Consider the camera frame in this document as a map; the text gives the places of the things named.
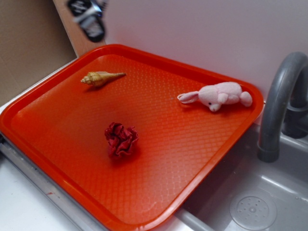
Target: black object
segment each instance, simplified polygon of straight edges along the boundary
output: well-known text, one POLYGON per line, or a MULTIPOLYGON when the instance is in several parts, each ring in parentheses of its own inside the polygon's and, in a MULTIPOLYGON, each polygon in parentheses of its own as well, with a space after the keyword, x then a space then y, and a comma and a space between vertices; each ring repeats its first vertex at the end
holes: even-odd
POLYGON ((104 38, 103 11, 95 0, 70 0, 67 6, 90 41, 99 42, 104 38))

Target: sink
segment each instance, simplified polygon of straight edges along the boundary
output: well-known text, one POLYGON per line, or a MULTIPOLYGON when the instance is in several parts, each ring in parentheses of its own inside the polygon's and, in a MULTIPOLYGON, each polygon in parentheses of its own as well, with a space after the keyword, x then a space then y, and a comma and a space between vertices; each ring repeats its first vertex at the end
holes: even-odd
POLYGON ((258 130, 253 125, 183 204, 200 230, 307 230, 308 144, 282 135, 279 159, 265 163, 258 130))

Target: spiral seashell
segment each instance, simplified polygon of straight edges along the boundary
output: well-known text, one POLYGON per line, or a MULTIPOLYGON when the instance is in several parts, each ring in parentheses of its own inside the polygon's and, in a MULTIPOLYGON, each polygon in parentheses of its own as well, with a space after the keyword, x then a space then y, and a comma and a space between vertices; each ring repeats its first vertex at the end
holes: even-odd
POLYGON ((101 87, 105 83, 123 77, 125 75, 126 73, 111 74, 105 71, 89 72, 87 76, 84 76, 84 78, 80 82, 86 83, 88 85, 93 85, 95 87, 101 87))

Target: gray faucet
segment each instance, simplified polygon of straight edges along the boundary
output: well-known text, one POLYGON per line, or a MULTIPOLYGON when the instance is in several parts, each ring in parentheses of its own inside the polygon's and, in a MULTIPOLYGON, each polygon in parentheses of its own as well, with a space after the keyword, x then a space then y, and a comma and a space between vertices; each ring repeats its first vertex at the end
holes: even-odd
POLYGON ((308 134, 307 91, 308 57, 291 53, 280 65, 265 104, 258 140, 260 160, 278 159, 281 131, 296 139, 308 134))

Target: pink plush toy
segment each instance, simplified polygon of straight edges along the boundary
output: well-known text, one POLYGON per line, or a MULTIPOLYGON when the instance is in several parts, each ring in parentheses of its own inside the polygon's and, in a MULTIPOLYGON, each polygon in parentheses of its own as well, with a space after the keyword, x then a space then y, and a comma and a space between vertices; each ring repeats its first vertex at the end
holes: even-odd
POLYGON ((199 91, 184 93, 178 96, 182 103, 192 103, 200 100, 205 106, 208 106, 212 112, 220 109, 222 104, 234 104, 241 102, 249 107, 252 104, 252 97, 247 92, 242 92, 238 83, 224 82, 216 85, 209 85, 201 88, 199 91))

